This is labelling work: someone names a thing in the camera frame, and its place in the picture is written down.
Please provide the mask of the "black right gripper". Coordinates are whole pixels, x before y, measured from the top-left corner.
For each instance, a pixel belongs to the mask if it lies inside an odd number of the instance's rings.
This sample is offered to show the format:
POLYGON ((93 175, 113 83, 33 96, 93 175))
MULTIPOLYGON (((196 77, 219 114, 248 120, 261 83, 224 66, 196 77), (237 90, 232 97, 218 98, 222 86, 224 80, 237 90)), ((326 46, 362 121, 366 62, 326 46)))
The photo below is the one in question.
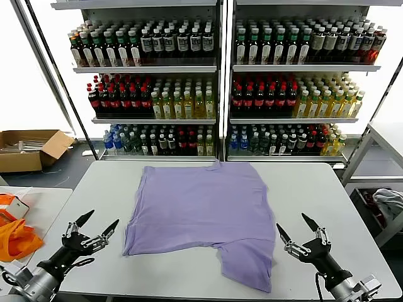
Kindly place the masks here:
POLYGON ((303 263, 312 264, 324 276, 325 288, 331 291, 338 284, 352 277, 352 273, 342 269, 330 255, 331 240, 327 229, 319 226, 315 220, 305 213, 302 213, 302 218, 314 233, 315 238, 300 246, 291 240, 286 231, 277 223, 276 227, 280 238, 285 244, 284 250, 293 257, 302 256, 303 263))

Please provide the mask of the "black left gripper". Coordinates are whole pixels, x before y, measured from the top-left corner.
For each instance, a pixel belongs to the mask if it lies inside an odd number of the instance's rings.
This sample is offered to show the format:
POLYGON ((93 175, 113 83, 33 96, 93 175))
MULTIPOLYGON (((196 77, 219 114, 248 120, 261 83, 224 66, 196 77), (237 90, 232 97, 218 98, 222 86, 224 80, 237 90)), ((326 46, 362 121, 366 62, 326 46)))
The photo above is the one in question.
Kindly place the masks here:
POLYGON ((101 235, 89 238, 79 233, 79 229, 90 219, 94 210, 81 215, 77 220, 68 222, 65 233, 62 234, 62 246, 48 260, 37 264, 49 274, 65 274, 67 269, 82 256, 89 256, 94 250, 101 250, 109 244, 119 219, 108 226, 101 235))

